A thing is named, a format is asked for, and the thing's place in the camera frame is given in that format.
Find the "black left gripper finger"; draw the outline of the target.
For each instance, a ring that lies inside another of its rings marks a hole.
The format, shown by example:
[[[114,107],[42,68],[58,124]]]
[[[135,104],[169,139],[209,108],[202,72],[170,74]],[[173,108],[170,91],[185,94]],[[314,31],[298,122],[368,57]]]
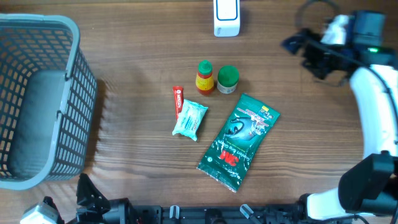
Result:
[[[77,186],[77,205],[89,212],[104,214],[110,211],[109,200],[95,187],[87,174],[81,173]]]
[[[53,208],[56,212],[57,212],[57,221],[56,224],[65,224],[65,221],[62,219],[57,206],[55,205],[55,203],[53,202],[52,197],[49,196],[45,196],[43,199],[43,202],[46,203],[47,205],[49,205],[51,208]]]

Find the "white jar green lid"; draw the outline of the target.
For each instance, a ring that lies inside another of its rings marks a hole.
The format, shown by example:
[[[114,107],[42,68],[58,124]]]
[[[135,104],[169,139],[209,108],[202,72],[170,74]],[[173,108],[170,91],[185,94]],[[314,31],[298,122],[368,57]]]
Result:
[[[238,81],[238,69],[232,65],[225,65],[218,72],[217,89],[223,94],[230,94],[235,91]]]

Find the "green 3M gloves packet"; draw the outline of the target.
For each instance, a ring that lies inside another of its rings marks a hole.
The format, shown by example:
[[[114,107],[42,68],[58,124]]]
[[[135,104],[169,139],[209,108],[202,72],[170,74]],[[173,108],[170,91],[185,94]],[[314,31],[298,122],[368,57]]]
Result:
[[[237,192],[279,116],[269,105],[243,93],[197,169]]]

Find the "red sauce bottle green cap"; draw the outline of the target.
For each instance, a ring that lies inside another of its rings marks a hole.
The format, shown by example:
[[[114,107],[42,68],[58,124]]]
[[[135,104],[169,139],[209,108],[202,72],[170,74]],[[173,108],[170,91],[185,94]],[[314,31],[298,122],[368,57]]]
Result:
[[[198,64],[195,85],[202,95],[209,95],[214,90],[213,66],[208,60],[203,60]]]

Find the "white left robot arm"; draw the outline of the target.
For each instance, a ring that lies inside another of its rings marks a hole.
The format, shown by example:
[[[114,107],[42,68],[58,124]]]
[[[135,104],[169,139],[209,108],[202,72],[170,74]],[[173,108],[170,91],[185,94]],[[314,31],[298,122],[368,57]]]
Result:
[[[108,200],[92,183],[87,174],[81,173],[76,191],[76,217],[67,224],[119,224],[140,223],[141,219],[128,198]]]

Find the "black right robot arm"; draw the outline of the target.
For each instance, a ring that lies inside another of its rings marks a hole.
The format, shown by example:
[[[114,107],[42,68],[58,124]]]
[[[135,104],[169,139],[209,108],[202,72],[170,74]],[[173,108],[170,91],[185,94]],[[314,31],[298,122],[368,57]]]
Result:
[[[303,51],[303,67],[325,79],[346,72],[363,132],[363,160],[341,176],[334,189],[303,197],[304,215],[313,222],[334,222],[360,215],[389,216],[397,221],[397,57],[382,46],[385,16],[358,10],[337,12],[323,34],[303,26],[303,9],[295,15],[297,33],[282,46]]]

